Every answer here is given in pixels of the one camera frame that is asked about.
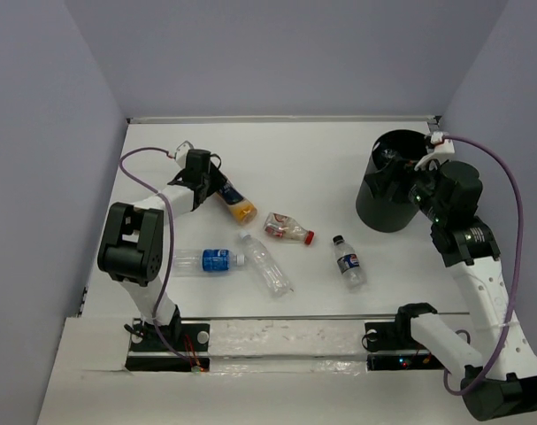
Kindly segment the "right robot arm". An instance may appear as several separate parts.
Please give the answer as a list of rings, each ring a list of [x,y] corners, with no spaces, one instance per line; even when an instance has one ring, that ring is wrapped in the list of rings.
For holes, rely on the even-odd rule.
[[[373,351],[417,345],[459,379],[456,395],[478,421],[537,410],[537,356],[514,313],[502,276],[500,250],[476,214],[482,182],[460,161],[430,161],[425,169],[390,160],[368,166],[359,191],[361,220],[387,232],[405,211],[422,212],[431,239],[469,309],[476,334],[466,342],[428,303],[399,307],[394,320],[370,339]]]

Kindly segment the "small pepsi bottle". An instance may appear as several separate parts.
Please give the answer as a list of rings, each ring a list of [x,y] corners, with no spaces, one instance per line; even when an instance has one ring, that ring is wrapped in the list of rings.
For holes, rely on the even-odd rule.
[[[367,276],[354,248],[341,235],[333,237],[333,245],[343,283],[351,291],[360,290],[366,284]]]

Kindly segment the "black cylindrical bin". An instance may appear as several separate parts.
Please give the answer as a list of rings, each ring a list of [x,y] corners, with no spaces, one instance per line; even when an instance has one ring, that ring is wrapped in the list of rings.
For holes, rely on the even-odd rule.
[[[364,175],[377,173],[383,166],[378,158],[381,150],[398,151],[397,157],[418,161],[427,154],[425,134],[408,129],[397,129],[381,135],[372,147]],[[399,181],[394,203],[374,199],[364,178],[357,193],[356,210],[361,221],[368,227],[382,232],[394,233],[408,226],[418,213],[418,208],[408,199],[412,174],[396,177]]]

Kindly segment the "blue label water bottle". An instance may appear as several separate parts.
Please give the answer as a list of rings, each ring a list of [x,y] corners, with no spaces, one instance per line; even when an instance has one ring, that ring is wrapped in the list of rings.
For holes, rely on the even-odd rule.
[[[228,249],[176,250],[173,259],[173,272],[186,277],[229,274],[245,266],[245,256]]]

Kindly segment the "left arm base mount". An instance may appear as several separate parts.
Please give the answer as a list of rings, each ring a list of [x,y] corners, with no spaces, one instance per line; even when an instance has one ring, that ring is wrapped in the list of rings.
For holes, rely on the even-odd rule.
[[[203,321],[183,321],[180,336],[173,341],[161,327],[165,345],[156,329],[142,320],[125,324],[129,345],[125,367],[130,372],[204,373],[210,370],[211,326]]]

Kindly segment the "crushed clear bottle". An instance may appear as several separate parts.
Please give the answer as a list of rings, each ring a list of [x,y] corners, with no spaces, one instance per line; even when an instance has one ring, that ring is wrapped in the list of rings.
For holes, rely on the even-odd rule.
[[[391,148],[385,148],[380,151],[378,158],[380,159],[381,165],[386,166],[391,160],[394,160],[397,155],[398,151]]]

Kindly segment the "orange juice bottle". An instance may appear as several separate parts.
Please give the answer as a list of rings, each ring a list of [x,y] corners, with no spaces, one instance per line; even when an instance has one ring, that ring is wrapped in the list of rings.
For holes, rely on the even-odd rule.
[[[257,208],[221,174],[217,195],[240,225],[251,223],[257,216]]]

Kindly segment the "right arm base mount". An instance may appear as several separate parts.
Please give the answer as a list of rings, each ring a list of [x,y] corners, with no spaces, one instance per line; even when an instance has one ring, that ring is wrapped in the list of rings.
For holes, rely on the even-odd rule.
[[[364,325],[361,345],[367,352],[371,372],[441,370],[442,364],[425,347],[399,336],[392,321],[370,321]]]

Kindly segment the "red cap bottle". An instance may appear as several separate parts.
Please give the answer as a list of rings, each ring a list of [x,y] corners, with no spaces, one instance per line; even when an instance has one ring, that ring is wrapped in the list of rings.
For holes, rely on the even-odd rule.
[[[263,230],[269,236],[305,245],[310,245],[315,236],[312,230],[302,227],[295,219],[275,212],[268,214]]]

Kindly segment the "clear unlabeled bottle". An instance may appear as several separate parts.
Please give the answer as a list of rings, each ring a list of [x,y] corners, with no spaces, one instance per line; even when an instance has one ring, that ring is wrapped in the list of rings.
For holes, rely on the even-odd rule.
[[[246,230],[241,230],[238,242],[249,268],[261,290],[270,298],[281,298],[294,292],[291,281],[280,268],[268,248]]]

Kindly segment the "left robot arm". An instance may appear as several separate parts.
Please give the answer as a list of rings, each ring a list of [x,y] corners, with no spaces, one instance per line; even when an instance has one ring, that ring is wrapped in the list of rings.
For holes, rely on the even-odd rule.
[[[173,268],[174,220],[196,210],[221,186],[219,167],[207,150],[190,148],[180,171],[164,189],[134,204],[116,202],[109,208],[97,254],[97,267],[127,291],[150,339],[170,350],[180,341],[179,307],[167,296]]]

